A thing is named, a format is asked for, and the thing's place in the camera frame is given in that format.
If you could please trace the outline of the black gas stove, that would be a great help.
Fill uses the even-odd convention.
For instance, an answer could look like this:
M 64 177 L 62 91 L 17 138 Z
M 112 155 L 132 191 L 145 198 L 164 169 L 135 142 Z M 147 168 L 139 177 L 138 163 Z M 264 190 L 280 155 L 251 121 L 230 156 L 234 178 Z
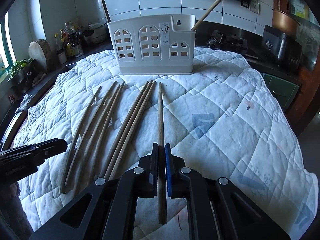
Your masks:
M 231 51 L 242 56 L 247 54 L 247 40 L 237 37 L 235 34 L 227 34 L 219 30 L 214 30 L 207 45 L 211 49 Z

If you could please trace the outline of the white quilted cloth mat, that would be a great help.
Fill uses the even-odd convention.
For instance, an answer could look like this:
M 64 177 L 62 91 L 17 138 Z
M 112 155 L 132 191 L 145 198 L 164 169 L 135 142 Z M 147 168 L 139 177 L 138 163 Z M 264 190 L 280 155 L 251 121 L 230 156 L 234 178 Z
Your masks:
M 98 175 L 133 102 L 154 80 L 143 116 L 118 172 L 138 165 L 157 141 L 158 93 L 163 93 L 164 137 L 172 154 L 210 179 L 226 177 L 281 226 L 299 239 L 314 220 L 318 179 L 304 168 L 298 139 L 263 77 L 244 57 L 196 48 L 191 75 L 121 75 L 114 51 L 81 59 L 60 74 L 49 93 L 28 111 L 13 146 L 52 138 L 72 143 L 95 93 L 123 84 L 107 130 L 107 144 L 96 161 L 87 162 L 81 187 Z

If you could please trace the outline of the clear oil bottle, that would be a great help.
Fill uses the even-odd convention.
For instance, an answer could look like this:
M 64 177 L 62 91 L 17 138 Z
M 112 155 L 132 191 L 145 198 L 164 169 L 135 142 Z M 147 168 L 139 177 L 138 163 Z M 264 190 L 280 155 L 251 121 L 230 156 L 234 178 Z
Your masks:
M 55 47 L 56 47 L 57 57 L 59 59 L 59 62 L 61 64 L 64 64 L 64 63 L 67 62 L 67 57 L 66 57 L 66 54 L 65 54 L 65 50 L 63 48 L 63 43 L 62 43 L 62 40 L 61 40 L 61 36 L 58 33 L 55 33 L 54 37 L 55 37 Z

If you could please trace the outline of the wall power socket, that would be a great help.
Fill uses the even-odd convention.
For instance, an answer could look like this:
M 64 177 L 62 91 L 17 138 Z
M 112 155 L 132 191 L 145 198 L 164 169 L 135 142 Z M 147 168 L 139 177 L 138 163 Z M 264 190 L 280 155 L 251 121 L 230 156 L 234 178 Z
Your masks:
M 250 9 L 250 11 L 252 11 L 256 14 L 259 14 L 260 13 L 260 4 L 258 2 L 251 0 L 249 9 Z

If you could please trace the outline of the wooden glass cabinet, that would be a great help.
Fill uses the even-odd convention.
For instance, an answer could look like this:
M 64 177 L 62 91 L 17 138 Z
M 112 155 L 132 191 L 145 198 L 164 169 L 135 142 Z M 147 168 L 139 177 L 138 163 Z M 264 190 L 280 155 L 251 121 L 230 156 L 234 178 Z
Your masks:
M 308 12 L 305 16 L 313 15 L 313 19 L 319 22 L 319 0 L 299 1 Z M 294 15 L 293 0 L 273 0 L 273 7 L 300 23 L 297 42 L 302 45 L 303 53 L 295 74 L 301 87 L 292 105 L 286 110 L 293 131 L 300 135 L 319 111 L 319 23 Z

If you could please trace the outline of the grey dish rag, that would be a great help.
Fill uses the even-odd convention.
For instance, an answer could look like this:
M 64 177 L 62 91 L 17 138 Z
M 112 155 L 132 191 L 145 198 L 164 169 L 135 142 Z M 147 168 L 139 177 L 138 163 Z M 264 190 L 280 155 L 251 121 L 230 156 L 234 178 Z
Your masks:
M 16 114 L 28 110 L 28 104 L 31 101 L 31 97 L 32 97 L 32 95 L 25 94 L 25 96 L 23 97 L 23 99 L 20 103 L 20 106 L 15 111 Z

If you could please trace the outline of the metal cooking pot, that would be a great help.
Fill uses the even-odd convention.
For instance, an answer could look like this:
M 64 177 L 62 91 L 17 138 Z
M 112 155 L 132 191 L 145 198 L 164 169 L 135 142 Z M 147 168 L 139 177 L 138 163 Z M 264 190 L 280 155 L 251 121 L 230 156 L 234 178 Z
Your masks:
M 90 23 L 83 31 L 83 36 L 88 44 L 100 44 L 107 39 L 106 23 Z

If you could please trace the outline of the metal bowl of greens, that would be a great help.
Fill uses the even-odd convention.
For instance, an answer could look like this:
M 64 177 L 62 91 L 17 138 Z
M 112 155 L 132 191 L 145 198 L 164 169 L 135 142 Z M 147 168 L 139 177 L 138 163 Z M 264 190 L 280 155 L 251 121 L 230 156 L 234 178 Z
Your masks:
M 26 93 L 30 88 L 35 76 L 35 60 L 17 61 L 8 72 L 8 82 L 21 94 Z

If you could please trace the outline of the round wooden cutting board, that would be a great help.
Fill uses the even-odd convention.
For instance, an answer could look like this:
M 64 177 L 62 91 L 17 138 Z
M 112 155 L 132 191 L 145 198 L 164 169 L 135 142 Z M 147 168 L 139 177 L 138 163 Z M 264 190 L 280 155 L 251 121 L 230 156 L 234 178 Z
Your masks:
M 53 54 L 49 43 L 45 39 L 37 39 L 29 44 L 29 57 L 36 61 L 39 72 L 48 73 L 53 67 Z

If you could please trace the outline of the wooden chopstick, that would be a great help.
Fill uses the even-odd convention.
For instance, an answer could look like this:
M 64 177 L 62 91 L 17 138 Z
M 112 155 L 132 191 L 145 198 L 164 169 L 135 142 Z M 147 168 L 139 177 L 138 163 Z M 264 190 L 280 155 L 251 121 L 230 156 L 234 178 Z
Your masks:
M 133 111 L 132 116 L 127 123 L 127 126 L 125 128 L 125 131 L 119 141 L 119 144 L 115 150 L 115 153 L 113 155 L 113 158 L 110 162 L 110 165 L 105 173 L 105 178 L 107 180 L 114 179 L 119 165 L 121 164 L 121 161 L 123 159 L 123 155 L 125 153 L 125 150 L 127 148 L 127 145 L 129 144 L 130 140 L 132 139 L 132 136 L 135 132 L 135 129 L 139 123 L 139 120 L 144 112 L 144 108 L 146 104 L 148 103 L 149 97 L 151 95 L 151 91 L 155 85 L 156 81 L 151 81 L 150 84 L 147 85 L 146 90 L 144 91 L 142 97 L 140 98 L 136 109 Z
M 94 128 L 92 137 L 90 138 L 88 145 L 85 149 L 84 159 L 81 163 L 81 169 L 80 169 L 79 176 L 74 183 L 74 195 L 75 196 L 79 193 L 81 179 L 82 179 L 82 176 L 85 172 L 85 168 L 87 166 L 88 159 L 92 154 L 92 150 L 94 148 L 94 145 L 97 142 L 101 141 L 100 138 L 102 137 L 101 134 L 104 133 L 104 126 L 108 125 L 110 122 L 110 118 L 114 112 L 114 108 L 115 108 L 116 103 L 118 102 L 118 99 L 120 97 L 120 93 L 123 88 L 123 85 L 124 85 L 124 82 L 116 88 L 115 93 L 112 95 L 110 101 L 108 102 L 107 106 L 105 107 L 105 109 L 102 113 L 102 116 L 99 118 L 98 123 Z
M 104 106 L 104 103 L 105 103 L 107 97 L 109 96 L 110 92 L 112 91 L 112 89 L 116 85 L 116 83 L 117 82 L 114 81 L 112 83 L 112 85 L 110 85 L 109 89 L 107 90 L 105 95 L 100 100 L 98 100 L 98 96 L 99 96 L 99 94 L 98 94 L 98 96 L 93 101 L 93 104 L 91 105 L 91 109 L 89 110 L 89 115 L 85 119 L 84 125 L 83 125 L 82 130 L 81 130 L 81 132 L 79 134 L 79 137 L 77 139 L 76 146 L 75 146 L 75 149 L 74 149 L 74 152 L 73 152 L 74 156 L 73 156 L 70 168 L 68 170 L 66 181 L 68 179 L 71 166 L 72 166 L 73 163 L 75 163 L 76 153 L 80 151 L 80 148 L 82 146 L 84 146 L 85 140 L 88 139 L 88 137 L 89 137 L 89 133 L 91 131 L 93 131 L 94 126 L 97 123 L 97 119 L 99 118 L 99 116 L 101 114 L 101 110 L 102 110 L 102 108 Z
M 151 85 L 152 81 L 148 81 L 143 87 L 143 89 L 140 91 L 138 97 L 134 101 L 131 109 L 129 110 L 129 113 L 126 116 L 120 128 L 120 131 L 116 136 L 116 139 L 109 152 L 106 164 L 100 173 L 100 177 L 103 177 L 105 180 L 109 180 L 110 175 L 112 174 L 112 171 L 114 170 L 117 161 L 120 159 L 120 153 L 125 148 L 125 140 L 129 135 L 129 131 L 133 125 L 138 111 L 140 110 L 144 97 L 147 95 L 147 92 L 149 91 Z
M 119 144 L 119 141 L 120 141 L 120 139 L 121 139 L 121 137 L 122 137 L 122 135 L 123 135 L 123 133 L 125 131 L 127 123 L 129 122 L 133 111 L 136 109 L 136 106 L 137 106 L 140 98 L 142 97 L 144 91 L 146 90 L 148 83 L 149 83 L 148 81 L 145 83 L 143 89 L 140 91 L 139 95 L 137 96 L 137 98 L 135 99 L 133 105 L 131 106 L 131 109 L 129 110 L 129 112 L 128 112 L 127 116 L 126 116 L 126 118 L 125 118 L 125 120 L 124 120 L 124 122 L 123 122 L 123 124 L 122 124 L 122 126 L 120 128 L 120 131 L 118 132 L 118 134 L 117 134 L 117 136 L 116 136 L 116 138 L 115 138 L 115 140 L 114 140 L 114 142 L 113 142 L 113 144 L 111 146 L 111 149 L 110 149 L 110 151 L 108 153 L 107 159 L 106 159 L 106 161 L 105 161 L 105 163 L 103 165 L 103 168 L 101 169 L 101 172 L 99 173 L 99 177 L 104 177 L 104 175 L 105 175 L 105 173 L 106 173 L 106 171 L 108 169 L 108 166 L 109 166 L 109 164 L 110 164 L 110 162 L 111 162 L 111 160 L 113 158 L 115 150 L 116 150 L 116 148 L 117 148 L 117 146 Z
M 217 5 L 221 1 L 222 0 L 215 0 L 214 3 L 209 7 L 209 9 L 202 15 L 202 17 L 191 28 L 191 31 L 195 31 L 202 24 L 202 22 L 207 18 L 207 16 L 217 7 Z
M 92 154 L 93 164 L 92 164 L 92 167 L 89 171 L 89 181 L 91 181 L 94 178 L 94 172 L 95 172 L 97 159 L 99 157 L 99 152 L 101 150 L 103 142 L 105 141 L 107 128 L 109 126 L 111 117 L 114 113 L 114 109 L 116 107 L 116 104 L 119 100 L 123 86 L 124 86 L 124 82 L 122 82 L 122 84 L 117 87 L 115 93 L 112 95 L 112 98 L 110 99 L 110 101 L 108 102 L 108 104 L 106 106 L 105 113 L 103 114 L 102 120 L 99 121 L 99 129 L 97 130 L 98 140 L 95 144 L 95 149 Z
M 162 84 L 158 85 L 158 220 L 167 223 L 167 194 L 164 153 L 163 95 Z

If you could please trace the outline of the white plastic utensil holder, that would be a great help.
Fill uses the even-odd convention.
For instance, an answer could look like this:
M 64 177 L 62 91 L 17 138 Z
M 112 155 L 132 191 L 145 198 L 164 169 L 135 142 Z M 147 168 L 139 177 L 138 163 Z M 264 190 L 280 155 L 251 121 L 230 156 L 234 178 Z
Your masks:
M 121 74 L 189 74 L 193 71 L 194 15 L 140 16 L 108 23 Z

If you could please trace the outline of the copper coloured pot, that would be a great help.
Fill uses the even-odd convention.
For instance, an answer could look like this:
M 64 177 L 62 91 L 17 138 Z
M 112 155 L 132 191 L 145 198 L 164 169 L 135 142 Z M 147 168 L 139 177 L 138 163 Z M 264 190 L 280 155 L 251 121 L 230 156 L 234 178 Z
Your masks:
M 273 9 L 272 27 L 284 32 L 292 38 L 297 38 L 298 28 L 300 24 L 290 15 Z

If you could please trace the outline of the dark soy sauce bottle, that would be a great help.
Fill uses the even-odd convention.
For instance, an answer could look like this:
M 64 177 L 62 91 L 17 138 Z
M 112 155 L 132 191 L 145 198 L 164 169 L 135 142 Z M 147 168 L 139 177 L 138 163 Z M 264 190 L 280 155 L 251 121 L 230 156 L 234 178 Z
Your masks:
M 65 23 L 62 31 L 62 42 L 68 58 L 80 57 L 83 55 L 79 35 L 70 22 Z

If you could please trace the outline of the wooden chopstick crossing under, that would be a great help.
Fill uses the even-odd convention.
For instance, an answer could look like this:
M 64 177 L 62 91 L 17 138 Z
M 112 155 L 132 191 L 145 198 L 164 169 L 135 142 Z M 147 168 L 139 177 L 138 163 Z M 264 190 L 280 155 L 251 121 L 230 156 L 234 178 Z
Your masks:
M 91 98 L 80 122 L 79 122 L 79 125 L 76 129 L 76 132 L 75 132 L 75 135 L 73 137 L 73 140 L 72 140 L 72 144 L 71 144 L 71 147 L 68 151 L 68 155 L 67 155 L 67 160 L 66 160 L 66 163 L 65 163 L 65 167 L 63 168 L 63 174 L 62 174 L 62 179 L 61 179 L 61 185 L 59 187 L 59 191 L 60 193 L 64 193 L 65 192 L 65 181 L 66 181 L 66 178 L 67 178 L 67 174 L 68 174 L 68 170 L 70 168 L 70 165 L 71 165 L 71 162 L 72 162 L 72 159 L 73 159 L 73 156 L 74 156 L 74 149 L 75 149 L 75 146 L 76 146 L 76 142 L 77 142 L 77 139 L 79 137 L 79 134 L 82 130 L 82 127 L 84 125 L 84 122 L 85 122 L 85 119 L 88 117 L 89 115 L 89 110 L 91 109 L 91 105 L 93 104 L 93 101 L 95 100 L 95 98 L 98 96 L 98 94 L 100 93 L 100 90 L 101 90 L 101 86 L 99 86 L 99 88 L 97 89 L 97 91 L 95 92 L 95 94 L 93 95 L 93 97 Z

